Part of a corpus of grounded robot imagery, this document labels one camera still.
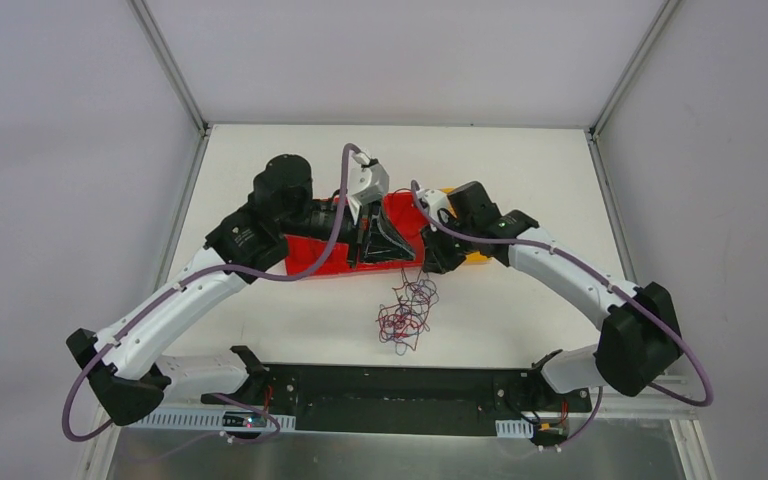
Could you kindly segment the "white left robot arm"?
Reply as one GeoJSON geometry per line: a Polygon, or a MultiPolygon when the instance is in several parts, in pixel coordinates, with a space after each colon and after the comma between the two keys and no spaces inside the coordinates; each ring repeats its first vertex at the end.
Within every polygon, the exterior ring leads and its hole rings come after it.
{"type": "Polygon", "coordinates": [[[83,381],[113,424],[133,424],[166,401],[217,393],[248,405],[263,396],[267,370],[247,347],[185,357],[167,349],[207,312],[284,261],[290,237],[322,240],[328,250],[345,244],[350,265],[414,258],[384,211],[389,176],[382,164],[352,150],[342,170],[336,197],[317,200],[306,159],[271,159],[246,203],[161,289],[115,324],[68,337],[83,381]]]}

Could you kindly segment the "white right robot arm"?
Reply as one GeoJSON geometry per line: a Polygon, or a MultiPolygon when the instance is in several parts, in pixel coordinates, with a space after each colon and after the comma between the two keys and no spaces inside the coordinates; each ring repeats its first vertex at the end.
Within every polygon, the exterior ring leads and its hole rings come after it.
{"type": "Polygon", "coordinates": [[[448,193],[412,184],[413,202],[427,221],[421,231],[426,266],[446,273],[479,253],[526,274],[559,295],[598,330],[596,343],[555,350],[529,370],[529,400],[555,408],[567,393],[608,386],[633,397],[678,360],[680,328],[668,290],[641,287],[599,270],[560,244],[528,214],[502,213],[478,181],[448,193]]]}

